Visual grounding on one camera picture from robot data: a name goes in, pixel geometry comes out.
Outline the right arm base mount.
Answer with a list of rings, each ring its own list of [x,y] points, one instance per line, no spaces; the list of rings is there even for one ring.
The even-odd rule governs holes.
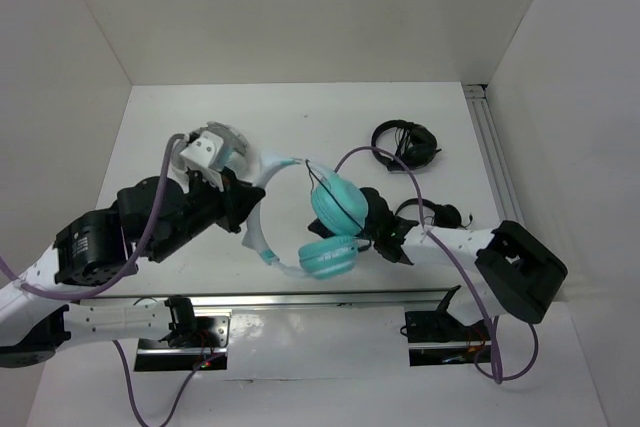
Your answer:
[[[408,341],[411,367],[473,364],[490,361],[491,340],[480,321],[466,327],[446,312],[407,311],[399,332]]]

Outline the teal cat ear headphones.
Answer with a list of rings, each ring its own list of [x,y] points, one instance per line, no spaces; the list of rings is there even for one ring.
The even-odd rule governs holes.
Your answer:
[[[327,280],[350,273],[356,266],[364,233],[368,204],[353,182],[330,167],[301,157],[272,156],[264,159],[253,185],[268,191],[271,181],[283,170],[301,167],[311,181],[308,194],[310,218],[307,226],[319,219],[334,236],[316,239],[300,246],[297,263],[285,263],[268,242],[263,228],[262,205],[258,204],[246,219],[242,245],[254,251],[267,266],[297,278]]]

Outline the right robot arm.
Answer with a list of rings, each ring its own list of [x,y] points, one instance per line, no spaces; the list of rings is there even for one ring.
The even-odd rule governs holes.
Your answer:
[[[316,279],[352,270],[361,240],[391,263],[451,263],[464,288],[448,293],[436,316],[438,331],[448,339],[505,314],[540,323],[568,275],[565,264],[514,221],[481,230],[448,220],[422,225],[392,212],[373,188],[343,195],[316,189],[311,203],[316,218],[308,228],[321,239],[301,247],[298,258]]]

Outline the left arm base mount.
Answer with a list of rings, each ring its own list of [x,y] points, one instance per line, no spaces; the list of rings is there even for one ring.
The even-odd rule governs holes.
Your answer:
[[[228,364],[230,312],[196,313],[198,330],[187,341],[170,346],[167,341],[138,341],[135,372],[189,372],[198,365],[204,371],[223,371]]]

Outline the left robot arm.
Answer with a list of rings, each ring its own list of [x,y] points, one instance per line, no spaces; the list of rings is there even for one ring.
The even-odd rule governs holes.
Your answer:
[[[77,218],[18,281],[2,289],[2,367],[37,365],[58,350],[90,342],[143,338],[171,347],[189,344],[200,327],[184,296],[111,307],[84,305],[73,296],[106,285],[118,272],[136,274],[139,257],[166,260],[212,225],[240,232],[265,195],[231,171],[224,173],[221,189],[196,172],[189,173],[186,188],[155,176],[120,190],[110,207]]]

